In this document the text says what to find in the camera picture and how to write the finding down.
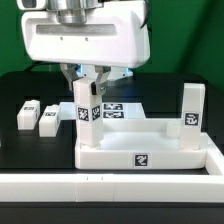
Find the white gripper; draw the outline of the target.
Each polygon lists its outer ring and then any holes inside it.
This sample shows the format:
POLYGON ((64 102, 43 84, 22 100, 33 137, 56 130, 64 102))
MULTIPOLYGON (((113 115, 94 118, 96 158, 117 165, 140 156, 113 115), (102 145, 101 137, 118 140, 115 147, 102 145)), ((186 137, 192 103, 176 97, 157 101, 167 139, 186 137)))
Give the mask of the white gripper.
POLYGON ((76 64, 98 65, 91 92, 104 95, 110 67, 136 68, 150 57, 147 0, 21 0, 21 9, 28 55, 61 63, 70 91, 76 64))

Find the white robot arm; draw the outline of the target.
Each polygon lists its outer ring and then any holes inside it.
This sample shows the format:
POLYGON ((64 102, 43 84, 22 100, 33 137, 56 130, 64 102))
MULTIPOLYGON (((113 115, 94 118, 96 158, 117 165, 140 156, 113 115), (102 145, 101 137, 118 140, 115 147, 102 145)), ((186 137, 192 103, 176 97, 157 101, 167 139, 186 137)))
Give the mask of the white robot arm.
POLYGON ((98 93, 114 68, 149 59, 148 0, 16 0, 23 11, 25 49, 36 61, 61 65, 68 81, 75 65, 94 68, 98 93))

